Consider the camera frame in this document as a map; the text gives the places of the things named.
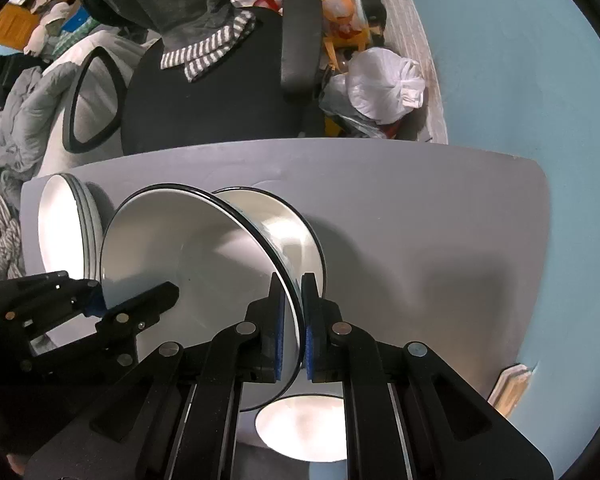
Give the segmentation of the white bowl black rim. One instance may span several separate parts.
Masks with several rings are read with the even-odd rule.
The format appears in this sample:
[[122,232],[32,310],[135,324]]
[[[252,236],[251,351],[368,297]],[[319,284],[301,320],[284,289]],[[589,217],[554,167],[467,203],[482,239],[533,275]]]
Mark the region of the white bowl black rim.
[[244,214],[284,257],[291,277],[301,284],[302,276],[314,275],[323,296],[327,266],[323,248],[306,218],[286,200],[252,186],[229,186],[213,192]]

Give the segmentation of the large white plate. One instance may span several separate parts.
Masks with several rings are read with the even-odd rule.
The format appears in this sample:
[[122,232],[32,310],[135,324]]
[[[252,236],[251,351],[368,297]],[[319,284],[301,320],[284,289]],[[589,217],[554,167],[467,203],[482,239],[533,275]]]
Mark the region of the large white plate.
[[285,294],[279,378],[248,384],[242,411],[280,398],[298,375],[303,354],[301,300],[284,259],[256,225],[218,196],[184,184],[156,184],[126,198],[110,220],[100,252],[102,290],[113,308],[164,282],[180,296],[159,322],[136,338],[145,359],[160,344],[202,344],[242,321],[248,306],[266,297],[272,278]]

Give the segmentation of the white plastic bag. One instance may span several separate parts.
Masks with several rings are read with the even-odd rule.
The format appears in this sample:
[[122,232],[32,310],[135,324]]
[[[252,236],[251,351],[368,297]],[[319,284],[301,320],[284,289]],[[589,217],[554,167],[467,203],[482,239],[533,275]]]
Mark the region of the white plastic bag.
[[406,115],[425,105],[426,88],[419,62],[373,47],[328,78],[318,105],[349,136],[389,139]]

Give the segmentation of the black office chair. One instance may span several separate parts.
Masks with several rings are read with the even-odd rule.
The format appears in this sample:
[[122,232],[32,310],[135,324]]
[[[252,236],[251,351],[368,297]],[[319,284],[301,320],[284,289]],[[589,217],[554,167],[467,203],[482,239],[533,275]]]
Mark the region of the black office chair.
[[300,136],[317,85],[321,0],[283,0],[280,13],[234,6],[234,16],[241,10],[256,14],[256,28],[193,82],[181,68],[160,70],[166,48],[158,33],[122,105],[124,154]]

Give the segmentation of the grey duvet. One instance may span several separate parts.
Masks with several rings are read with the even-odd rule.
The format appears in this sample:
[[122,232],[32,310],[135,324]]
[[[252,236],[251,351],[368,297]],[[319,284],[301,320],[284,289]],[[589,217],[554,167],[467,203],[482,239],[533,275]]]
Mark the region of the grey duvet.
[[0,113],[0,194],[15,208],[23,183],[40,168],[56,110],[78,69],[71,62],[48,73],[28,68],[7,96]]

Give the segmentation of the striped grey white cloth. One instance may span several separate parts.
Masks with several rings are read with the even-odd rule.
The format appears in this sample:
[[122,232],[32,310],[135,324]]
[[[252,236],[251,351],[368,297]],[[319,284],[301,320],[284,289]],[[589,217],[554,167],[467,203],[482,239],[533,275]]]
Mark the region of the striped grey white cloth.
[[181,68],[188,82],[193,82],[222,61],[225,55],[238,47],[256,28],[256,14],[239,11],[234,18],[206,39],[172,51],[164,51],[160,70]]

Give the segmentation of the wooden framed board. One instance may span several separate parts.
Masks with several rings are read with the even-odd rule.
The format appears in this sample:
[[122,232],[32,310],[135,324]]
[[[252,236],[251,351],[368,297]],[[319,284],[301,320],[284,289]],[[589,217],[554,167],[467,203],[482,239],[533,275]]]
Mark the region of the wooden framed board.
[[488,402],[503,417],[509,418],[526,392],[533,370],[524,364],[515,364],[501,371]]

